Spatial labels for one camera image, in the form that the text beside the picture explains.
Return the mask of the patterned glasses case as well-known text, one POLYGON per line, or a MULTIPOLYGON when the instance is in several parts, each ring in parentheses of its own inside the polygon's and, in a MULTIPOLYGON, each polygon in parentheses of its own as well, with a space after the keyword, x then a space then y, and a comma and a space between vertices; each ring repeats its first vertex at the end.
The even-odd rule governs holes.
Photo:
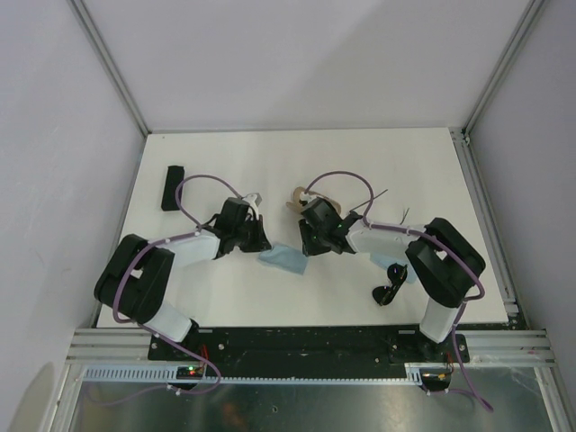
POLYGON ((329 197, 327 197, 326 195, 323 195, 323 194, 321 194, 321 193, 317 193, 317 192, 314 192, 314 191, 312 191, 312 190, 307 190, 307 189, 306 189, 305 187, 303 187, 303 186, 298 186, 298 187, 296 187, 296 188, 293 190, 293 192, 292 192, 292 195, 291 195, 290 200, 285 203, 286 207, 287 207, 289 210, 291 210, 291 211, 293 211, 293 212, 295 212, 295 213, 297 213, 297 214, 301 214, 301 213, 302 213, 302 211, 304 210, 304 207, 301 207, 301 206, 298 204, 298 197, 299 197, 299 195, 300 195, 300 192, 303 192, 303 191, 305 191, 306 193, 310 193, 310 194, 316 194, 316 195, 317 195, 317 198, 316 198, 314 201, 316 201, 316 200, 323 200, 323 201, 329 203, 329 204, 336 210, 336 212, 337 212, 338 215, 341 214, 341 212, 342 212, 342 207, 341 207, 341 205, 340 205, 338 202, 332 200, 331 198, 329 198, 329 197))

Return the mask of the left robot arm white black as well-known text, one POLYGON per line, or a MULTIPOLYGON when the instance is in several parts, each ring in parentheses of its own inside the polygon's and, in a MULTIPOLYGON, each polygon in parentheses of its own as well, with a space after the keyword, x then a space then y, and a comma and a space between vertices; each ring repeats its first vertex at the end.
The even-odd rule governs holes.
POLYGON ((260 203, 257 193, 230 197, 201 228, 172 238, 150 242, 136 234, 125 236, 100 275, 94 297, 118 317, 167 337, 166 346, 177 358, 193 357, 199 348, 198 324, 165 300, 170 275, 236 248, 243 253, 269 250, 260 203))

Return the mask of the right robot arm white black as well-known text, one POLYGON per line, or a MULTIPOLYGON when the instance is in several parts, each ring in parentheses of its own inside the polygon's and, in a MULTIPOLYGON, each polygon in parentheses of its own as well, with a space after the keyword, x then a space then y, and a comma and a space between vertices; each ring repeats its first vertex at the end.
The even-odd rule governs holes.
POLYGON ((415 349, 426 361, 436 361, 446 352, 446 338, 465 304, 485 295, 480 281, 485 260, 446 219, 412 228, 370 222, 354 211, 343 218, 331 202, 315 198, 303 206, 299 228, 302 252, 308 257, 328 252, 388 257, 398 271, 389 272, 391 286, 382 291, 379 303, 394 298, 409 271, 416 275, 428 301, 415 349))

